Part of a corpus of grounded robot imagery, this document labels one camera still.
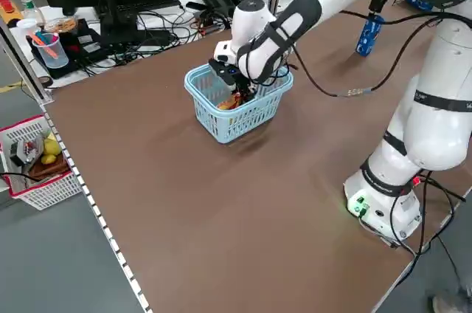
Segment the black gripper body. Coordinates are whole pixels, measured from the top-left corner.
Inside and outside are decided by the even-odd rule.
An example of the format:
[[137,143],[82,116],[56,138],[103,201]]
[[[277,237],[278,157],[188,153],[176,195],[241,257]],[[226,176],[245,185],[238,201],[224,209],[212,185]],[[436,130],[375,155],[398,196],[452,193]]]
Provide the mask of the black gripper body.
[[236,66],[217,61],[214,58],[210,58],[208,63],[215,76],[219,77],[225,83],[226,87],[232,94],[235,93],[236,86],[239,84],[246,84],[247,89],[249,86],[254,86],[254,84],[245,77]]

